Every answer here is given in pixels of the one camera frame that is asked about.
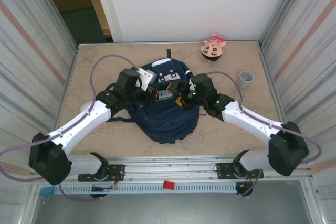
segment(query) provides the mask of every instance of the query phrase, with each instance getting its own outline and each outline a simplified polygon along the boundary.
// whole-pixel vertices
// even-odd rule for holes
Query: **stuffed toy head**
[[[223,47],[226,42],[222,37],[217,36],[217,33],[213,33],[209,40],[204,41],[204,46],[201,46],[201,53],[205,59],[216,61],[223,54]]]

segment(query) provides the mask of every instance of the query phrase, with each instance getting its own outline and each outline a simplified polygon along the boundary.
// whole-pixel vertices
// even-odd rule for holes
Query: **red tag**
[[[163,182],[163,189],[175,190],[175,182],[165,180]]]

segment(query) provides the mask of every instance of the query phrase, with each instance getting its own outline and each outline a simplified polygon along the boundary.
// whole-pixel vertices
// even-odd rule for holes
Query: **beige work surface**
[[[82,104],[92,99],[89,75],[92,66],[102,56],[119,54],[137,66],[166,57],[171,49],[172,58],[181,60],[193,74],[224,71],[237,79],[243,70],[253,72],[255,80],[250,89],[243,90],[244,106],[273,120],[278,120],[263,66],[253,42],[231,42],[224,48],[223,56],[215,62],[203,58],[200,44],[151,44],[151,45],[83,45],[70,83],[63,110],[61,125],[79,113]],[[118,58],[107,58],[96,68],[93,83],[97,93],[117,80],[118,74],[130,64]],[[219,93],[238,100],[238,92],[232,82],[221,74],[214,74],[213,83]],[[129,118],[126,110],[116,116]],[[176,144],[159,144],[148,138],[135,123],[103,123],[86,136],[72,151],[73,154],[97,152],[104,157],[135,156],[184,156],[237,154],[244,149],[258,150],[266,145],[236,127],[210,116],[200,116],[195,131]]]

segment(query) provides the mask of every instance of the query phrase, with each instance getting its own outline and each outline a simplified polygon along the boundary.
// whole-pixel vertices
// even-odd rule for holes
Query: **gray plastic cup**
[[[242,71],[239,74],[237,84],[241,89],[248,89],[254,80],[254,75],[250,71]]]

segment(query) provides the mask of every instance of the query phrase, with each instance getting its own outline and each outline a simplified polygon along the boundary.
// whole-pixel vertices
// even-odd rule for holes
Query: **navy blue backpack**
[[[159,91],[158,98],[149,105],[141,102],[128,104],[126,109],[130,119],[111,118],[108,122],[135,122],[148,137],[160,144],[173,144],[176,140],[182,140],[196,128],[199,106],[185,110],[165,90],[172,81],[189,82],[192,72],[185,63],[170,58],[146,64],[141,68],[157,74],[151,86]]]

